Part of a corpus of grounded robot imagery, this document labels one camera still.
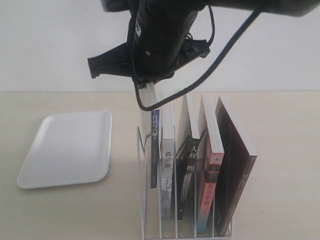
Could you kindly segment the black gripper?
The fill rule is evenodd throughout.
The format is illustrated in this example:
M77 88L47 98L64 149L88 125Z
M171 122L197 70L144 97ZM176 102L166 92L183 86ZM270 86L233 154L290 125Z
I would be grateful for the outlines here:
M88 58L90 75L93 79L100 75L137 77L143 83L169 79L210 52L205 39L193 39L188 33L186 25L131 25L124 43Z

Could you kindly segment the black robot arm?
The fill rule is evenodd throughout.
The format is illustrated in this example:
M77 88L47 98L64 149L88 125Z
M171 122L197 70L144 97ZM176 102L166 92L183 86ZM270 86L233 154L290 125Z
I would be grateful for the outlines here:
M130 19L124 43L87 60L91 77L129 77L142 85L169 79L181 67L208 55L214 38L196 40L190 35L204 8L250 11L203 74L207 78L260 14L303 17L320 3L317 0L103 0L101 5L107 13L129 12Z

